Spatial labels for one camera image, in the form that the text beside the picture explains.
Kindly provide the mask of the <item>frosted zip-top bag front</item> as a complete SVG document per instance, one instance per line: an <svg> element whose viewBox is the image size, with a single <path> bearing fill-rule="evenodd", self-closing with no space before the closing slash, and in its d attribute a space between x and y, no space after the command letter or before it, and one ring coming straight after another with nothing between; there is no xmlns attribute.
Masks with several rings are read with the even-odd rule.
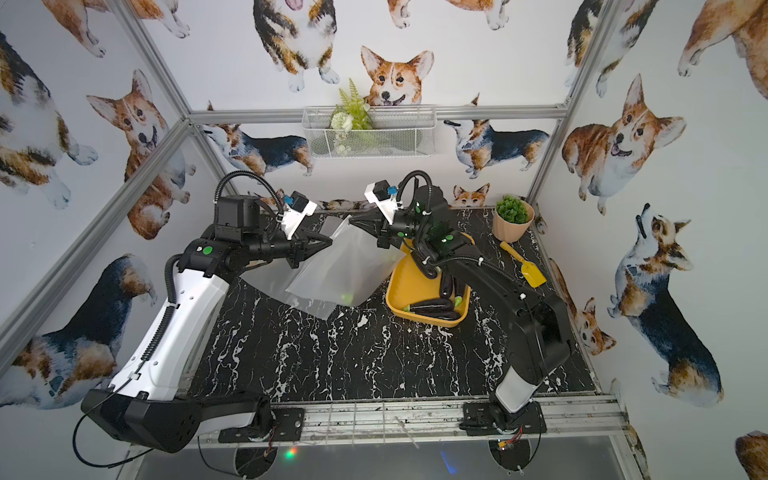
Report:
<svg viewBox="0 0 768 480"><path fill-rule="evenodd" d="M330 247L313 255L299 269L287 291L298 297L356 307L390 277L405 253L377 246L375 237L346 217L334 231Z"/></svg>

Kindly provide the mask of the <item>yellow plastic tray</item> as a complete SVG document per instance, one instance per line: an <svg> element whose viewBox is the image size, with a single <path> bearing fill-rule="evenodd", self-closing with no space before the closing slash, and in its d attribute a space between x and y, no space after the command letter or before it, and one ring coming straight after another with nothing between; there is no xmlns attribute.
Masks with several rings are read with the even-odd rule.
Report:
<svg viewBox="0 0 768 480"><path fill-rule="evenodd" d="M463 291L454 289L454 295L450 298L455 303L454 310L462 314L459 321L441 321L430 318L429 315L418 315L402 310L408 304L441 297L439 296L440 274L435 279L427 278L412 258L410 248L403 244L400 250L405 253L405 256L396 265L385 295L386 305L391 312L398 318L417 323L445 328L459 325L469 313L472 292L469 286L465 286Z"/></svg>

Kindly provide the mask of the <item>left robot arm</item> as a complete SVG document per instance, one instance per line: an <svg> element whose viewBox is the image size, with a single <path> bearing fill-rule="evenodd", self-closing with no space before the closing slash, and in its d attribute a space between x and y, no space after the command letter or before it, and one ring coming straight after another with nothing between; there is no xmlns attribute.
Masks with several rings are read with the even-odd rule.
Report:
<svg viewBox="0 0 768 480"><path fill-rule="evenodd" d="M216 321L230 285L259 262L291 267L330 247L331 238L300 229L273 238L243 229L209 226L165 266L167 300L133 358L105 389L90 391L84 417L112 439L166 453L206 433L246 429L270 434L274 417L265 395L253 391L193 398L182 384L196 351Z"/></svg>

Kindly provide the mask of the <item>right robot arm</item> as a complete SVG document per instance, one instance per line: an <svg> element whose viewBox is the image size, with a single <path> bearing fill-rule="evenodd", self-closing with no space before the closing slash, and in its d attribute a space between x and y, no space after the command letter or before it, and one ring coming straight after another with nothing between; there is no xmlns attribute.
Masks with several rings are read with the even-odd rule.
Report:
<svg viewBox="0 0 768 480"><path fill-rule="evenodd" d="M450 220L421 220L398 212L389 223L381 213L353 216L350 224L376 238L380 247L409 241L417 261L445 270L488 302L506 332L508 369L493 398L514 414L530 403L540 385L574 353L565 302L544 295L489 261Z"/></svg>

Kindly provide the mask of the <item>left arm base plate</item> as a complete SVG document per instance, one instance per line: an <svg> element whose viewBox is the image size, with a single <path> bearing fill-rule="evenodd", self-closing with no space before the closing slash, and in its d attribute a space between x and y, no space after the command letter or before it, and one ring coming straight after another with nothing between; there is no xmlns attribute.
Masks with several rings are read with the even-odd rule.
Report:
<svg viewBox="0 0 768 480"><path fill-rule="evenodd" d="M219 433L220 443L294 442L301 438L306 410L270 408L257 413L246 427L229 428Z"/></svg>

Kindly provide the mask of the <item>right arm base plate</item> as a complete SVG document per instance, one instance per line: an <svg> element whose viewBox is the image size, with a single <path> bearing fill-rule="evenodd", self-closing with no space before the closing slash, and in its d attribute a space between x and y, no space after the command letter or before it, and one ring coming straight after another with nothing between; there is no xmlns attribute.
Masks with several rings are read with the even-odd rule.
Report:
<svg viewBox="0 0 768 480"><path fill-rule="evenodd" d="M541 404L529 402L515 413L507 412L496 402L464 403L459 429L468 436L543 434L547 426Z"/></svg>

